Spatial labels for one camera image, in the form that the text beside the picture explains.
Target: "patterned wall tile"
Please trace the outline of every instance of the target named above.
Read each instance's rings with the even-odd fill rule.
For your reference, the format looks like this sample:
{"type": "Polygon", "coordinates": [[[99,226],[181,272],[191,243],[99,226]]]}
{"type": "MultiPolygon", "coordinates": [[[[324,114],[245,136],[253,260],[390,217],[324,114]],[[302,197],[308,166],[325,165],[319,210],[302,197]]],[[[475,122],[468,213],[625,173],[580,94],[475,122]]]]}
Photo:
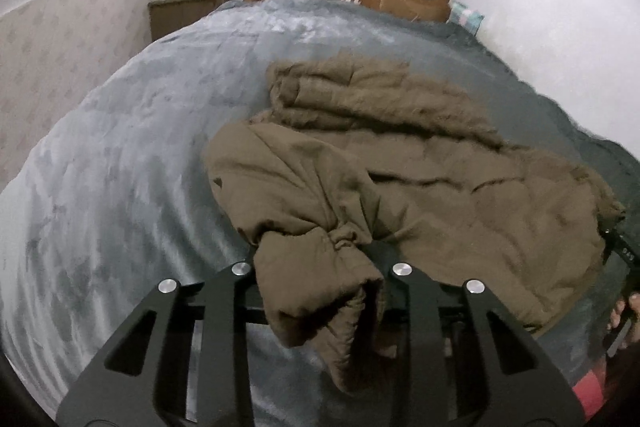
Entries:
{"type": "Polygon", "coordinates": [[[0,190],[94,87],[151,42],[151,0],[33,0],[0,18],[0,190]]]}

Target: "black metal frame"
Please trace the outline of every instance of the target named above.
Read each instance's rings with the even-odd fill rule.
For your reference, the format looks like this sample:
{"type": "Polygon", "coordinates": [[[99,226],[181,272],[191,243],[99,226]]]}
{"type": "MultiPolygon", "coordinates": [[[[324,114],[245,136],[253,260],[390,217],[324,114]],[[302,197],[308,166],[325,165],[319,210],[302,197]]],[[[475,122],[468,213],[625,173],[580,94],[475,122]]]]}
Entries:
{"type": "MultiPolygon", "coordinates": [[[[415,267],[407,275],[388,274],[391,306],[385,320],[408,330],[399,349],[391,425],[584,424],[582,406],[562,374],[488,288],[481,286],[478,293],[473,285],[462,290],[440,285],[415,267]],[[499,334],[495,321],[502,328],[499,334]],[[475,399],[484,397],[480,409],[453,423],[447,419],[443,326],[456,331],[452,341],[462,354],[460,369],[468,373],[471,367],[475,389],[483,390],[475,399]],[[502,346],[507,338],[512,344],[502,346]],[[519,347],[527,362],[505,368],[505,347],[509,360],[519,347]]],[[[60,405],[60,427],[102,425],[98,421],[116,427],[253,427],[245,325],[266,320],[250,262],[230,266],[207,283],[172,283],[175,289],[169,293],[149,293],[90,362],[60,405]],[[204,321],[197,424],[185,419],[195,320],[204,321]],[[125,362],[122,355],[132,351],[137,356],[125,362]]],[[[464,394],[465,385],[459,393],[464,394]]]]}

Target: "gray blanket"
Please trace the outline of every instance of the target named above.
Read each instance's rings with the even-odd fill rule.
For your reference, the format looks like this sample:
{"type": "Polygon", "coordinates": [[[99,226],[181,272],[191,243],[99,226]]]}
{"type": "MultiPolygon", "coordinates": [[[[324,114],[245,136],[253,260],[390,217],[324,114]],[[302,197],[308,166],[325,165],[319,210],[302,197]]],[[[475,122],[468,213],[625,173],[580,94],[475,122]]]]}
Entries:
{"type": "MultiPolygon", "coordinates": [[[[461,28],[327,0],[229,3],[150,45],[92,91],[0,194],[2,347],[47,412],[159,280],[198,282],[245,256],[200,152],[226,122],[268,107],[272,60],[345,48],[446,78],[488,108],[505,139],[592,166],[629,209],[626,231],[640,237],[640,164],[580,131],[461,28]]],[[[570,383],[601,354],[624,276],[612,258],[540,339],[570,383]]],[[[251,328],[249,347],[257,425],[388,425],[388,404],[350,407],[308,348],[286,350],[266,327],[251,328]]]]}

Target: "brown quilt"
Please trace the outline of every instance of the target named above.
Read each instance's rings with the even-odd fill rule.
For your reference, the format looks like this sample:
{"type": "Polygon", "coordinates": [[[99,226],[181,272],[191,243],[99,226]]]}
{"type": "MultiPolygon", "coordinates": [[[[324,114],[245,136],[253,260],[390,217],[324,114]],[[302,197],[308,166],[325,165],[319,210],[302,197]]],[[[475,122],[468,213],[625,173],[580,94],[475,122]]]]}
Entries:
{"type": "Polygon", "coordinates": [[[435,280],[482,280],[531,330],[593,283],[598,220],[623,213],[610,188],[505,143],[463,90],[349,55],[276,62],[268,83],[272,109],[224,126],[204,161],[216,200],[258,247],[273,331],[287,346],[311,340],[341,389],[389,354],[375,333],[383,277],[358,248],[373,239],[435,280]]]}

